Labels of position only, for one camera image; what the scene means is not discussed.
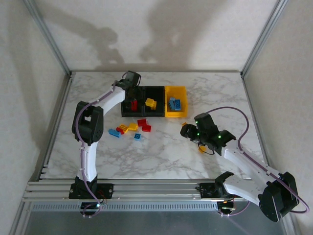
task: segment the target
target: white wall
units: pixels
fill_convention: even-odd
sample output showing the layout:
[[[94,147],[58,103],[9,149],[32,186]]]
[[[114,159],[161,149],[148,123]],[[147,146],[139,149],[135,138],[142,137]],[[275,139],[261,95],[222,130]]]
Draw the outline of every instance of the white wall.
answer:
[[[313,209],[313,1],[292,0],[246,78],[268,156]],[[313,234],[313,213],[297,216]]]
[[[48,139],[64,73],[21,0],[0,3],[0,234]]]
[[[240,70],[276,0],[36,0],[71,70]]]

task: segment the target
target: blue lego brick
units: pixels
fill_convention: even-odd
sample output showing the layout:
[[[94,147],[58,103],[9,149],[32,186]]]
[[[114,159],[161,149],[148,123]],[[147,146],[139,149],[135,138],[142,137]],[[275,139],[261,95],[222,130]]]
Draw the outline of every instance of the blue lego brick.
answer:
[[[121,138],[122,134],[116,130],[110,129],[109,134],[118,138]]]
[[[170,100],[169,104],[170,104],[170,109],[171,110],[175,110],[175,101],[174,100]]]
[[[139,141],[141,138],[141,134],[136,133],[134,136],[135,141]]]
[[[180,111],[181,106],[180,106],[180,99],[175,99],[175,111]]]

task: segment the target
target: yellow tray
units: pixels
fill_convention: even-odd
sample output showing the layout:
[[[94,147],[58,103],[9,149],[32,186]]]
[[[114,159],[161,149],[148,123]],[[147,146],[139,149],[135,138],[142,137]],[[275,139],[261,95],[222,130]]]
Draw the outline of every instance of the yellow tray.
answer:
[[[170,98],[180,99],[181,110],[171,111],[169,101]],[[188,113],[188,102],[185,87],[165,87],[165,116],[168,118],[185,118]]]

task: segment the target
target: red lego brick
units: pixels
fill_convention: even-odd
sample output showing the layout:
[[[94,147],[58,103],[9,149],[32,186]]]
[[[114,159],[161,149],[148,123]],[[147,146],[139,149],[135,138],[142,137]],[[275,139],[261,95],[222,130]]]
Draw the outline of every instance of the red lego brick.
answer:
[[[124,131],[123,131],[121,128],[117,127],[116,130],[117,130],[119,133],[121,133],[122,135],[124,134]]]
[[[137,120],[138,126],[146,126],[147,125],[147,120],[146,119],[140,119]]]
[[[131,102],[131,110],[137,111],[137,100]]]
[[[144,125],[144,126],[142,126],[142,129],[141,129],[142,131],[144,131],[144,132],[151,132],[151,126],[149,126],[149,125]]]

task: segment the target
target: marble table surface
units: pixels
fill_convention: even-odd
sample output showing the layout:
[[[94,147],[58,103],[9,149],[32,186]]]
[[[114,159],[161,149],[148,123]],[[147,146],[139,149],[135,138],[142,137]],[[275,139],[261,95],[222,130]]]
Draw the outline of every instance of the marble table surface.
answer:
[[[242,140],[248,150],[263,159],[248,101],[239,73],[214,72],[138,72],[142,86],[185,86],[188,98],[186,118],[146,118],[151,133],[141,130],[141,140],[134,132],[121,139],[107,132],[120,124],[136,122],[136,117],[121,117],[120,104],[104,117],[104,134],[97,148],[98,178],[112,179],[200,179],[216,178],[225,171],[247,178],[237,166],[215,154],[200,153],[198,146],[180,135],[181,124],[194,123],[194,116],[220,106],[233,106],[249,117],[250,129]],[[42,179],[75,178],[80,169],[80,144],[71,132],[79,101],[89,101],[119,80],[122,72],[77,72],[71,85],[56,140]],[[243,116],[234,110],[211,113],[220,130],[237,138],[246,127]]]

